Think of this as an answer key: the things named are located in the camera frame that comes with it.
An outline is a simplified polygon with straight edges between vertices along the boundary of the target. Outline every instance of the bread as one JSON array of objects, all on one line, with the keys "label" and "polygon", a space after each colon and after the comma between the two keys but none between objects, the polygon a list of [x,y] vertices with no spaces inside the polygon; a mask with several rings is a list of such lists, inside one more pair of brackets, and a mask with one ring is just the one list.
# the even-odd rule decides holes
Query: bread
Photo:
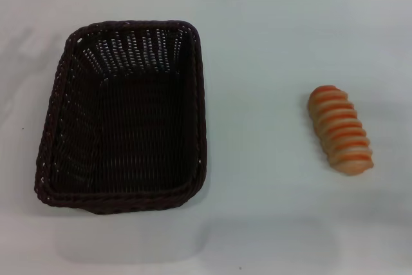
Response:
[{"label": "bread", "polygon": [[347,93],[320,86],[310,94],[308,110],[332,168],[357,175],[373,167],[370,141]]}]

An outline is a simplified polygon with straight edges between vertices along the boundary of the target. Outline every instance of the dark brown wicker basket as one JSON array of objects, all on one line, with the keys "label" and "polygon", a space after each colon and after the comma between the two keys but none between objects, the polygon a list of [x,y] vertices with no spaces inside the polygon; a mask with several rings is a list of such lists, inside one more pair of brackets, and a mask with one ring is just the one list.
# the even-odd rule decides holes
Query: dark brown wicker basket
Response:
[{"label": "dark brown wicker basket", "polygon": [[200,39],[181,21],[108,21],[66,41],[35,192],[96,214],[178,207],[206,177]]}]

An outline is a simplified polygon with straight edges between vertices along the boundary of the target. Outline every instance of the white tabletop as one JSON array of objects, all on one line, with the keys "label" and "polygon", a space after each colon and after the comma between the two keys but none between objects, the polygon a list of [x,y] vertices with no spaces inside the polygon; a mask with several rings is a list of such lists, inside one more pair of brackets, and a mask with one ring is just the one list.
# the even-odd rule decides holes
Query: white tabletop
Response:
[{"label": "white tabletop", "polygon": [[[0,0],[1,274],[412,273],[412,0]],[[182,19],[203,52],[208,177],[179,209],[43,205],[35,159],[64,41]],[[375,168],[331,170],[305,110],[355,103]]]}]

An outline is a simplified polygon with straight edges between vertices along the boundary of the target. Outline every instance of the basket rim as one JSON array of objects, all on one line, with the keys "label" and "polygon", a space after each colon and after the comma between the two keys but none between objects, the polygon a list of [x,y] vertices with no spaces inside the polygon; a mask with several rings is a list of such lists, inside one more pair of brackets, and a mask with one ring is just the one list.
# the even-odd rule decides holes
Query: basket rim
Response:
[{"label": "basket rim", "polygon": [[[194,70],[196,79],[196,111],[198,116],[198,147],[199,162],[197,168],[193,175],[188,179],[186,183],[179,187],[175,187],[169,190],[150,192],[150,191],[140,191],[134,193],[59,193],[52,189],[49,182],[50,175],[50,160],[51,160],[51,150],[53,149],[55,131],[57,129],[57,121],[54,121],[61,110],[61,99],[57,92],[57,86],[59,83],[63,83],[60,87],[60,92],[64,93],[66,74],[68,71],[70,57],[77,46],[77,41],[83,38],[85,35],[93,34],[95,32],[116,32],[121,30],[132,30],[132,29],[150,29],[150,28],[161,28],[161,29],[177,29],[184,28],[185,31],[192,34],[192,49],[194,55]],[[48,158],[42,157],[49,152]],[[205,180],[206,176],[206,165],[207,165],[207,141],[206,141],[206,124],[205,124],[205,92],[204,92],[204,79],[203,79],[203,63],[201,57],[201,47],[200,38],[195,27],[185,21],[104,21],[101,23],[93,23],[89,26],[84,26],[73,32],[68,39],[64,47],[62,57],[59,61],[57,67],[57,72],[55,74],[55,80],[53,83],[53,90],[49,99],[48,111],[46,114],[46,120],[44,123],[44,129],[42,134],[41,143],[39,146],[39,154],[36,160],[36,175],[35,175],[35,192],[39,199],[49,205],[61,206],[62,204],[75,204],[76,202],[85,205],[98,202],[109,202],[117,200],[127,200],[130,201],[135,198],[144,198],[145,200],[159,200],[161,198],[170,198],[173,196],[179,196],[190,190],[192,185],[201,180],[201,186]],[[201,186],[191,195],[196,194]]]}]

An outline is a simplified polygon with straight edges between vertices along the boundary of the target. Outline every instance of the woven texture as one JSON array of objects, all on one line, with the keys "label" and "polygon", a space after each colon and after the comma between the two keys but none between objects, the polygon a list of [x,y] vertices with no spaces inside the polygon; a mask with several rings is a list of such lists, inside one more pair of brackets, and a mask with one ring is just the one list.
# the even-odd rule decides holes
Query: woven texture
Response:
[{"label": "woven texture", "polygon": [[70,35],[35,192],[97,214],[178,207],[206,176],[200,39],[181,21],[104,22]]}]

